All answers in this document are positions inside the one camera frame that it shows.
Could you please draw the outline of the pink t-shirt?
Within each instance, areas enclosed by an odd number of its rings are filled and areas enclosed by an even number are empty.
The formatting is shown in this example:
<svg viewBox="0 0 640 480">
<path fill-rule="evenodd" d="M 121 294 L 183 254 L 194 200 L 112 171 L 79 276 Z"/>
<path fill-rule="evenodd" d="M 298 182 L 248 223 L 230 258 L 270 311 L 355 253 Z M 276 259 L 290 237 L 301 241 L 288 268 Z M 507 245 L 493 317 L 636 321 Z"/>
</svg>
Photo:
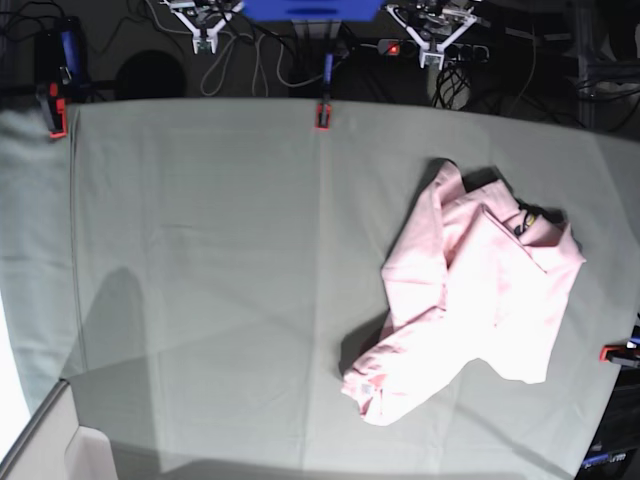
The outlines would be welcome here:
<svg viewBox="0 0 640 480">
<path fill-rule="evenodd" d="M 543 383 L 583 264 L 567 220 L 519 202 L 501 179 L 467 189 L 442 162 L 382 267 L 389 312 L 344 394 L 366 423 L 387 426 L 475 360 Z"/>
</svg>

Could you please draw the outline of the black power strip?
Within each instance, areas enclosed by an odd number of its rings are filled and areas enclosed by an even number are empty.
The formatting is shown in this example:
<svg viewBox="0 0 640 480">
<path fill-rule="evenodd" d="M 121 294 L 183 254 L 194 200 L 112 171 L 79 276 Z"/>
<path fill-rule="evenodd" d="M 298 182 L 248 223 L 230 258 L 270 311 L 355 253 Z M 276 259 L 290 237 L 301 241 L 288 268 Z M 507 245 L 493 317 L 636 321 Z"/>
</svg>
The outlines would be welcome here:
<svg viewBox="0 0 640 480">
<path fill-rule="evenodd" d="M 373 47 L 383 56 L 416 55 L 419 62 L 424 64 L 441 60 L 485 64 L 490 59 L 490 49 L 487 46 L 473 43 L 451 43 L 444 49 L 437 45 L 434 48 L 428 47 L 423 52 L 421 46 L 414 40 L 381 39 L 374 43 Z"/>
</svg>

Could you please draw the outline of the black round stand base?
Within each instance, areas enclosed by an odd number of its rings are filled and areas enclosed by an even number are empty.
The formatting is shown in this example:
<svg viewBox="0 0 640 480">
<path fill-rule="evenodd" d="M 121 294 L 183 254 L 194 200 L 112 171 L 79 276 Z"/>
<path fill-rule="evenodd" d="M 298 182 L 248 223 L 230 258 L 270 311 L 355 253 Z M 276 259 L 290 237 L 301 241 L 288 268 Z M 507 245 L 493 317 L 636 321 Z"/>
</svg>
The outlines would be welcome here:
<svg viewBox="0 0 640 480">
<path fill-rule="evenodd" d="M 172 55 L 146 50 L 127 59 L 115 78 L 117 100 L 181 98 L 186 93 L 182 64 Z"/>
</svg>

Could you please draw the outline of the red clamp at centre edge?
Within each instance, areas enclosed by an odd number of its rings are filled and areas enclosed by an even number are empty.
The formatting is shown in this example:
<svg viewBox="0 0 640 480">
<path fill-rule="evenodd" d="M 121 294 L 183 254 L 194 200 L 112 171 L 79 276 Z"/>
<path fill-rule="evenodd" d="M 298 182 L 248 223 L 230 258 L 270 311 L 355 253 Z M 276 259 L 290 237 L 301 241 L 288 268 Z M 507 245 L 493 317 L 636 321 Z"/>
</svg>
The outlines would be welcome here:
<svg viewBox="0 0 640 480">
<path fill-rule="evenodd" d="M 315 128 L 328 130 L 331 121 L 331 105 L 328 102 L 319 102 L 315 112 Z"/>
</svg>

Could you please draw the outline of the red clamp at edge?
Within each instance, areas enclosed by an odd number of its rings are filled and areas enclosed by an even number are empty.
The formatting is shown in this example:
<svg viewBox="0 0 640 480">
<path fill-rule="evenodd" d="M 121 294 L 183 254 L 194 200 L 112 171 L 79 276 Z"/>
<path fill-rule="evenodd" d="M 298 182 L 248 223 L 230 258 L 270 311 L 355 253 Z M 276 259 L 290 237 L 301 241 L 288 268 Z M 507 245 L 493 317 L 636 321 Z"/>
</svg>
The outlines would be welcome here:
<svg viewBox="0 0 640 480">
<path fill-rule="evenodd" d="M 315 128 L 328 130 L 331 121 L 331 105 L 328 102 L 319 102 L 315 112 Z"/>
<path fill-rule="evenodd" d="M 600 352 L 599 360 L 625 368 L 639 368 L 639 348 L 627 345 L 606 345 Z"/>
<path fill-rule="evenodd" d="M 67 135 L 66 99 L 60 86 L 55 82 L 36 86 L 36 98 L 43 113 L 44 121 L 52 139 Z"/>
</svg>

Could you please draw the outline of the red clamp at left edge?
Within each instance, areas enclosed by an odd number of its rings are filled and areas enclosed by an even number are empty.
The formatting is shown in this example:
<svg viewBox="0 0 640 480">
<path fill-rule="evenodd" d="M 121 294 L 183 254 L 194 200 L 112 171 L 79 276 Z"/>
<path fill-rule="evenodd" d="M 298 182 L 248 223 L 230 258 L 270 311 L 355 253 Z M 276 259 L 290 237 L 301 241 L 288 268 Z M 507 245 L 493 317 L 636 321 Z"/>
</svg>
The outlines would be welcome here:
<svg viewBox="0 0 640 480">
<path fill-rule="evenodd" d="M 36 86 L 36 98 L 43 113 L 44 121 L 52 139 L 67 135 L 66 99 L 60 86 L 55 82 Z"/>
</svg>

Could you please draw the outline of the grey-green table cloth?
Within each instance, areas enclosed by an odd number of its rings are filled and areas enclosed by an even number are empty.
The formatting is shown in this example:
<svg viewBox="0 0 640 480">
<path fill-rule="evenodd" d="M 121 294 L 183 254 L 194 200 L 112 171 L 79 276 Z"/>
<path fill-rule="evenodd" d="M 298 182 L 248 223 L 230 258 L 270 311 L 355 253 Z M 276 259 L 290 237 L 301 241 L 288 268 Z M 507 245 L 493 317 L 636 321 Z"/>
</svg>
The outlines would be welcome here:
<svg viewBox="0 0 640 480">
<path fill-rule="evenodd" d="M 30 421 L 5 479 L 571 479 L 639 309 L 639 146 L 422 107 L 151 100 L 1 114 L 1 296 Z M 544 383 L 473 361 L 385 428 L 341 373 L 446 160 L 571 222 Z"/>
</svg>

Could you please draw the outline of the red clamp at right edge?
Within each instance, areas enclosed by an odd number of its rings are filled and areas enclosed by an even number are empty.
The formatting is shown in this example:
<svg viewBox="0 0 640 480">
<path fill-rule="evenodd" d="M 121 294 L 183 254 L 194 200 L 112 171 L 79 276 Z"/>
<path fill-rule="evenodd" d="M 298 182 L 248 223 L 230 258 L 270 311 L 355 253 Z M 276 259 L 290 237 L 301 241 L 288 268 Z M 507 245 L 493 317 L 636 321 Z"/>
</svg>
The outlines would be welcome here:
<svg viewBox="0 0 640 480">
<path fill-rule="evenodd" d="M 606 345 L 600 352 L 599 360 L 625 368 L 639 368 L 639 348 L 627 345 Z"/>
</svg>

